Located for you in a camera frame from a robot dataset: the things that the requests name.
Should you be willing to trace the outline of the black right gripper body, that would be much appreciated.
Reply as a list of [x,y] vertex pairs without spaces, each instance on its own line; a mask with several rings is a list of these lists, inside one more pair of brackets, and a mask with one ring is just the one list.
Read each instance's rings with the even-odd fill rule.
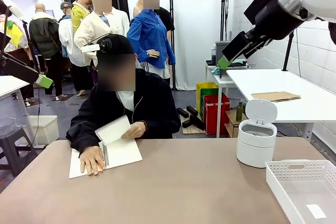
[[282,40],[299,27],[299,19],[288,14],[278,0],[253,0],[244,15],[254,25],[253,29],[245,33],[248,39],[267,36],[273,40]]

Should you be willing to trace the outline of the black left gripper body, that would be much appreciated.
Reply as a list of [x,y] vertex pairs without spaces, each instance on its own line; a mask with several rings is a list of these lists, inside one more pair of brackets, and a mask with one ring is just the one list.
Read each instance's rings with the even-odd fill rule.
[[5,62],[4,59],[4,49],[7,46],[7,44],[10,42],[11,40],[11,36],[4,34],[2,31],[0,32],[0,36],[1,36],[1,68],[3,68],[3,64]]

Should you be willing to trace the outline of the person's right hand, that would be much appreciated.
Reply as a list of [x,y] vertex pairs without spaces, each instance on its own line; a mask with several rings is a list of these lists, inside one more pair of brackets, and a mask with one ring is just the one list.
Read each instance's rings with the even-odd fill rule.
[[102,149],[98,146],[87,147],[79,156],[80,158],[80,171],[83,173],[87,171],[87,174],[98,175],[99,171],[106,168]]

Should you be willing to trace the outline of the person's left hand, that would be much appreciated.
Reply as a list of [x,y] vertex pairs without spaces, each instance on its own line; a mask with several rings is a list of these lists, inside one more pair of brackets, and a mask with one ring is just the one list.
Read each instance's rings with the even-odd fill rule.
[[136,139],[140,138],[146,131],[146,125],[144,122],[135,122],[131,124],[129,130],[127,130],[122,136],[122,139]]

